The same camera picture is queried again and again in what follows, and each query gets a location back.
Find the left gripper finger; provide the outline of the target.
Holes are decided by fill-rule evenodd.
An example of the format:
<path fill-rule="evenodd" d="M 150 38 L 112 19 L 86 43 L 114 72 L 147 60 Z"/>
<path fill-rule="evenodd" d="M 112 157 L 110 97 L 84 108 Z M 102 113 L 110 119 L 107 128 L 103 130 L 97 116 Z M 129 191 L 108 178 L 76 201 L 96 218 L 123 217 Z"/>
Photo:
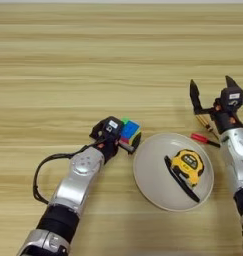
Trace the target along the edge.
<path fill-rule="evenodd" d="M 107 120 L 103 119 L 99 121 L 93 128 L 90 133 L 90 137 L 94 140 L 99 140 L 99 139 L 105 139 L 107 137 L 106 133 L 106 123 Z"/>
<path fill-rule="evenodd" d="M 139 133 L 135 136 L 135 138 L 133 139 L 133 141 L 132 141 L 132 151 L 131 151 L 131 153 L 134 153 L 134 152 L 137 150 L 137 148 L 138 148 L 138 146 L 139 146 L 139 144 L 140 144 L 140 141 L 141 141 L 141 132 L 139 132 Z"/>

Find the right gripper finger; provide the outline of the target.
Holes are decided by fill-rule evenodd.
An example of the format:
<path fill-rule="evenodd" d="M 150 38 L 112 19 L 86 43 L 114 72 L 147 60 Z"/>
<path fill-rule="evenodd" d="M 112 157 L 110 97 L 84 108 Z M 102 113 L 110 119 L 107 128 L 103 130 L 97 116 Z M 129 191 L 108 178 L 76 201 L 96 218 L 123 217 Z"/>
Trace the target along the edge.
<path fill-rule="evenodd" d="M 200 114 L 202 111 L 202 106 L 199 100 L 199 90 L 194 80 L 190 81 L 190 98 L 194 108 L 194 113 Z"/>
<path fill-rule="evenodd" d="M 225 79 L 226 79 L 226 84 L 228 88 L 239 87 L 239 85 L 235 82 L 235 80 L 230 76 L 226 76 Z"/>

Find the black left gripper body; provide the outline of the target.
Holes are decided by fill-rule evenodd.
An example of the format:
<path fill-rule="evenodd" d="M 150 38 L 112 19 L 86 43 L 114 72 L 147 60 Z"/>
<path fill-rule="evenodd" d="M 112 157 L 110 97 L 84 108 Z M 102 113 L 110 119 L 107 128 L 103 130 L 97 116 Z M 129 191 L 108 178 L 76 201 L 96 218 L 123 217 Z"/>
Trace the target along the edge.
<path fill-rule="evenodd" d="M 133 153 L 133 147 L 121 141 L 121 137 L 104 138 L 102 136 L 95 138 L 94 148 L 100 151 L 104 156 L 104 163 L 107 163 L 117 153 L 119 148 L 126 150 L 129 154 Z"/>

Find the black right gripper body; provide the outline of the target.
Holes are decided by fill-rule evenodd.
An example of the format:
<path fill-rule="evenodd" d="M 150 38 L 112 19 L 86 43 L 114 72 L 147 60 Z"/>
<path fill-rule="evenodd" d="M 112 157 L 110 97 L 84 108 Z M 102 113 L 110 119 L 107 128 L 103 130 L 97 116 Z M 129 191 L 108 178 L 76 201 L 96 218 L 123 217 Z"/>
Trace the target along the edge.
<path fill-rule="evenodd" d="M 194 114 L 208 114 L 215 123 L 219 134 L 223 134 L 231 129 L 243 128 L 243 123 L 237 117 L 236 112 L 224 110 L 219 100 L 215 101 L 210 108 L 203 108 L 201 105 L 196 105 L 194 107 Z"/>

